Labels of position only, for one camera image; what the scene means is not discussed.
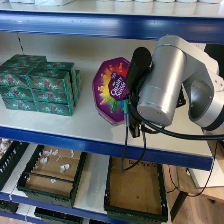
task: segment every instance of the stacked green boxes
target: stacked green boxes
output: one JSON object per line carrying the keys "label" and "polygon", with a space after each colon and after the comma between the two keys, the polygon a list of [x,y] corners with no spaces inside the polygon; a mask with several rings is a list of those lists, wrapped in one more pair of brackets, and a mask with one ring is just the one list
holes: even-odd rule
{"label": "stacked green boxes", "polygon": [[0,94],[7,109],[72,116],[81,91],[74,63],[14,55],[0,66]]}
{"label": "stacked green boxes", "polygon": [[36,111],[27,75],[31,67],[0,66],[0,94],[7,109]]}
{"label": "stacked green boxes", "polygon": [[75,107],[69,72],[35,68],[28,80],[38,111],[72,116]]}
{"label": "stacked green boxes", "polygon": [[37,65],[37,68],[45,68],[48,70],[61,70],[69,72],[70,82],[72,85],[72,93],[74,97],[74,105],[78,103],[78,99],[81,91],[81,73],[79,70],[75,70],[74,63],[70,62],[41,62]]}

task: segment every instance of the black tray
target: black tray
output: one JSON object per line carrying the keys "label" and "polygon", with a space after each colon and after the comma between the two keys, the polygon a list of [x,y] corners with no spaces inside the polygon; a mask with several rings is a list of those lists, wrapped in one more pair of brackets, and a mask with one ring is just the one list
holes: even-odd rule
{"label": "black tray", "polygon": [[13,141],[0,159],[0,190],[4,187],[15,166],[20,161],[29,143]]}
{"label": "black tray", "polygon": [[118,220],[130,222],[130,223],[138,223],[138,224],[145,224],[145,223],[154,224],[154,223],[162,223],[162,222],[168,221],[168,208],[167,208],[166,190],[164,186],[162,165],[157,164],[157,172],[158,172],[158,180],[159,180],[158,187],[160,189],[162,215],[150,214],[146,212],[134,211],[130,209],[124,209],[124,208],[111,206],[110,205],[111,166],[112,166],[112,157],[110,157],[108,174],[107,174],[106,190],[105,190],[105,196],[104,196],[104,209],[105,211],[107,211],[107,215],[109,218],[118,219]]}
{"label": "black tray", "polygon": [[16,213],[19,204],[0,200],[0,211],[7,213]]}
{"label": "black tray", "polygon": [[74,201],[75,201],[76,193],[78,190],[79,181],[82,175],[82,170],[85,164],[85,158],[87,153],[84,153],[84,152],[81,153],[80,160],[78,163],[78,168],[76,170],[76,174],[73,181],[73,188],[70,191],[70,197],[66,197],[59,194],[53,194],[53,193],[25,187],[26,182],[29,179],[29,174],[27,173],[32,172],[33,167],[35,166],[37,160],[39,159],[43,149],[44,149],[43,145],[37,146],[30,161],[27,163],[25,170],[23,171],[21,177],[19,178],[19,181],[17,183],[17,189],[19,191],[23,191],[31,200],[72,208],[74,205]]}
{"label": "black tray", "polygon": [[47,209],[36,208],[34,215],[52,224],[81,224],[82,218]]}

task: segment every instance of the purple candy tin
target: purple candy tin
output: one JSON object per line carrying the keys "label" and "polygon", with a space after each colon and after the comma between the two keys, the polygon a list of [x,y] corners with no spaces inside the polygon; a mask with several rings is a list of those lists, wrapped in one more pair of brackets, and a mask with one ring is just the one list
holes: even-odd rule
{"label": "purple candy tin", "polygon": [[124,84],[129,64],[130,62],[122,57],[105,61],[92,82],[96,109],[100,116],[112,125],[119,125],[124,121],[120,100],[129,91]]}

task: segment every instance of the black cable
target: black cable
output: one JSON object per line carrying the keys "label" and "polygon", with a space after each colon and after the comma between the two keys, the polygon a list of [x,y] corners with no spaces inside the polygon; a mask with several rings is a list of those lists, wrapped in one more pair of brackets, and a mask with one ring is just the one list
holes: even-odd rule
{"label": "black cable", "polygon": [[123,154],[122,154],[122,158],[121,158],[121,171],[122,172],[125,172],[127,170],[130,170],[131,168],[133,168],[134,166],[136,166],[142,159],[142,157],[144,156],[145,154],[145,150],[146,150],[146,137],[145,137],[145,132],[142,132],[142,136],[143,136],[143,142],[144,142],[144,149],[142,151],[142,154],[140,156],[140,158],[135,162],[133,163],[131,166],[127,167],[127,168],[123,168],[123,163],[124,163],[124,159],[125,159],[125,155],[126,155],[126,151],[127,151],[127,144],[128,144],[128,127],[126,127],[126,135],[125,135],[125,146],[124,146],[124,151],[123,151]]}
{"label": "black cable", "polygon": [[173,190],[171,190],[171,191],[167,191],[166,193],[167,193],[167,194],[172,193],[172,192],[174,192],[176,189],[177,189],[177,188],[175,187]]}
{"label": "black cable", "polygon": [[146,125],[148,125],[150,128],[152,128],[156,131],[159,131],[165,135],[169,135],[169,136],[172,136],[175,138],[181,138],[181,139],[185,139],[185,140],[223,140],[224,139],[224,135],[188,135],[188,134],[180,134],[180,133],[176,133],[176,132],[172,132],[172,131],[167,131],[164,128],[160,128],[160,127],[152,124],[151,122],[147,121],[138,113],[136,107],[134,106],[135,103],[133,102],[131,92],[130,92],[130,101],[133,105],[133,109],[134,109],[135,113],[137,113],[139,115],[139,117],[142,119],[142,121]]}
{"label": "black cable", "polygon": [[215,163],[215,157],[216,157],[217,146],[218,146],[218,141],[216,141],[216,145],[215,145],[215,153],[214,153],[214,156],[213,156],[213,162],[212,162],[212,166],[211,166],[211,169],[210,169],[210,174],[209,174],[209,176],[208,176],[208,179],[207,179],[207,181],[206,181],[205,186],[203,187],[203,189],[202,189],[199,193],[197,193],[197,194],[195,194],[195,195],[190,195],[190,194],[187,194],[186,192],[181,191],[181,190],[176,186],[176,184],[174,183],[174,181],[173,181],[173,179],[172,179],[172,176],[171,176],[171,173],[170,173],[170,167],[169,167],[170,180],[171,180],[171,182],[173,183],[173,186],[175,187],[174,189],[177,189],[179,192],[182,192],[182,193],[184,193],[185,195],[187,195],[188,197],[192,197],[192,198],[201,195],[201,194],[204,192],[205,188],[207,187],[208,181],[209,181],[209,179],[210,179],[210,177],[211,177],[211,175],[212,175],[212,170],[213,170],[214,163]]}

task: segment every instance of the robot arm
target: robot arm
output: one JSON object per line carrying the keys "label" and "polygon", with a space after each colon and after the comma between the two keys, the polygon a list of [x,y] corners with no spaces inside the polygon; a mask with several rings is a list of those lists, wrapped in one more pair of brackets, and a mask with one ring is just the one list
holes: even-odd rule
{"label": "robot arm", "polygon": [[224,82],[218,76],[218,63],[177,36],[157,42],[152,62],[139,92],[139,114],[152,123],[171,125],[183,84],[190,120],[212,134],[223,134]]}

